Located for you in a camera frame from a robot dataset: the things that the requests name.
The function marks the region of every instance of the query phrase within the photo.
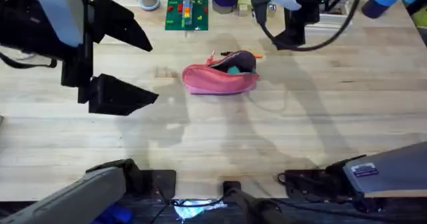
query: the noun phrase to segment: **pencil case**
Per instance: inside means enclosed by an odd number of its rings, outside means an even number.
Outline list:
[[[182,80],[191,94],[234,94],[255,87],[260,76],[252,53],[236,51],[217,61],[214,54],[204,64],[184,69]]]

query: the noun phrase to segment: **metal bracket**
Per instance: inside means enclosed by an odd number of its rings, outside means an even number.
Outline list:
[[[175,197],[176,171],[141,170],[143,199],[173,199]]]

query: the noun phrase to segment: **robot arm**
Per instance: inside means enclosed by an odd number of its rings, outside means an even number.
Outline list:
[[[133,13],[112,0],[0,0],[1,45],[62,61],[61,84],[77,87],[90,113],[129,115],[157,94],[109,75],[93,77],[93,43],[105,35],[153,49]],[[0,58],[14,68],[34,67]]]
[[[298,47],[306,42],[305,26],[314,24],[320,20],[320,4],[328,3],[331,0],[251,0],[254,7],[257,22],[260,24],[264,33],[272,40],[273,44],[279,49],[291,49],[292,51],[312,51],[326,46],[333,42],[345,30],[356,11],[359,0],[355,0],[352,11],[348,15],[348,20],[342,28],[330,40],[314,47]],[[285,30],[275,37],[266,28],[266,9],[267,4],[272,1],[284,7]]]
[[[0,220],[0,224],[89,224],[123,195],[165,198],[175,195],[176,172],[139,170],[132,159],[104,163],[86,171],[80,180]]]

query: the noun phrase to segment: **green object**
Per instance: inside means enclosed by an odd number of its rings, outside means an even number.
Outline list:
[[[167,6],[172,6],[173,10],[166,13],[165,30],[175,31],[207,31],[208,14],[205,13],[204,7],[208,7],[208,0],[194,0],[193,2],[193,21],[192,25],[184,26],[182,12],[178,12],[178,4],[182,0],[167,0]]]
[[[228,74],[240,74],[240,70],[236,66],[232,66],[227,70]]]
[[[427,7],[423,7],[414,13],[412,19],[417,27],[427,27]]]

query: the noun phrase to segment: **gray robot arm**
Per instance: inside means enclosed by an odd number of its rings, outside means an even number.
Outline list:
[[[0,224],[91,223],[125,192],[121,168],[92,171],[70,186],[0,220]]]

